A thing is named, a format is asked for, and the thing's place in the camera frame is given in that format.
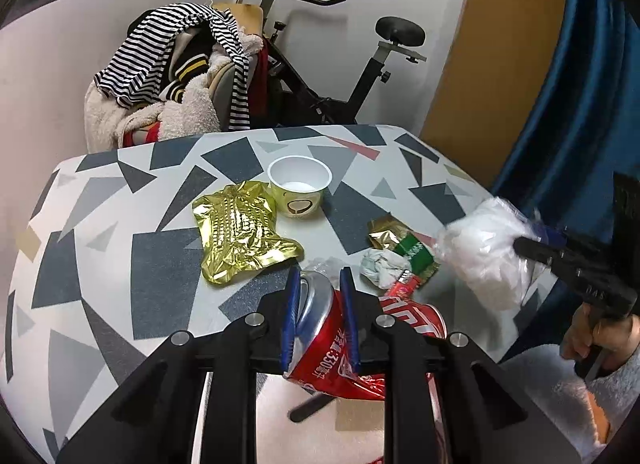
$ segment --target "gold foil wrapper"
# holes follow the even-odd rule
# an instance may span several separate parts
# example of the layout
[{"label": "gold foil wrapper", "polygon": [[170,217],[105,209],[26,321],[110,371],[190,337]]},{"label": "gold foil wrapper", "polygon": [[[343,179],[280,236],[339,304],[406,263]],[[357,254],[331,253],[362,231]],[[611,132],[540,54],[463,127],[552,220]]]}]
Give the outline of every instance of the gold foil wrapper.
[{"label": "gold foil wrapper", "polygon": [[226,284],[242,270],[258,270],[302,256],[295,240],[276,234],[276,203],[264,182],[231,184],[193,202],[204,256],[202,274]]},{"label": "gold foil wrapper", "polygon": [[411,229],[391,213],[372,220],[368,224],[369,240],[376,249],[393,251],[400,240],[411,233]]}]

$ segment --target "black and white striped garment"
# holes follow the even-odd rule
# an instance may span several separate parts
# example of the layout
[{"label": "black and white striped garment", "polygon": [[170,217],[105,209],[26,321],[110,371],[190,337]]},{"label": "black and white striped garment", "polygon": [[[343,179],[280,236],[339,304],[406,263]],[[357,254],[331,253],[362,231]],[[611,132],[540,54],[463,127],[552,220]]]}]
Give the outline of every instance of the black and white striped garment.
[{"label": "black and white striped garment", "polygon": [[107,97],[123,108],[159,101],[162,72],[171,59],[175,37],[208,21],[213,38],[235,65],[229,130],[249,129],[247,79],[249,59],[238,38],[238,22],[229,10],[201,4],[171,4],[152,11],[119,47],[94,82]]}]

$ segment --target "yellow cup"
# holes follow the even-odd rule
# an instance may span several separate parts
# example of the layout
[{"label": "yellow cup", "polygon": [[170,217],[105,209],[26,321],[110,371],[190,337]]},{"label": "yellow cup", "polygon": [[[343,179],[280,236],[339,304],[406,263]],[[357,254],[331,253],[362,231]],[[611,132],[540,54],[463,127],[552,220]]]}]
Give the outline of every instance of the yellow cup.
[{"label": "yellow cup", "polygon": [[267,168],[267,175],[278,211],[288,217],[304,217],[316,211],[322,192],[333,177],[324,162],[303,155],[274,160]]}]

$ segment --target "crushed red can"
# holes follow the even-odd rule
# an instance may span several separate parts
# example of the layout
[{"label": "crushed red can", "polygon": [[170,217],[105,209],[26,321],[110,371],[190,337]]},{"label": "crushed red can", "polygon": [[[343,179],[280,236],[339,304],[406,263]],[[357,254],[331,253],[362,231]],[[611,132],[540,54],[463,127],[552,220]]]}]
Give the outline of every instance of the crushed red can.
[{"label": "crushed red can", "polygon": [[[324,275],[303,271],[292,361],[284,377],[307,390],[345,399],[382,400],[382,375],[358,376],[348,358],[342,300]],[[399,296],[383,296],[385,314],[407,322],[415,331],[446,338],[447,328],[438,310]]]}]

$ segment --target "exercise bike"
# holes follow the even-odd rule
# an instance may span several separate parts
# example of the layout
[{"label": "exercise bike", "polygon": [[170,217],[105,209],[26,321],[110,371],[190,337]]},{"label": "exercise bike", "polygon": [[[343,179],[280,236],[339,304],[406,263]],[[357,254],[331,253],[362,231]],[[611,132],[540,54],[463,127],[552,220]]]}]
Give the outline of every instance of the exercise bike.
[{"label": "exercise bike", "polygon": [[[275,0],[262,0],[260,7],[267,21]],[[315,6],[334,6],[346,0],[299,0]],[[293,65],[276,46],[276,39],[285,28],[283,22],[275,22],[275,32],[266,40],[270,57],[270,121],[267,126],[305,126],[308,124],[354,124],[362,104],[377,79],[386,83],[391,73],[384,71],[385,61],[391,52],[398,52],[417,64],[427,59],[408,49],[424,44],[425,32],[414,22],[385,16],[376,24],[376,33],[385,41],[378,43],[376,53],[369,59],[348,101],[323,98],[307,85]],[[282,89],[284,84],[288,91]]]}]

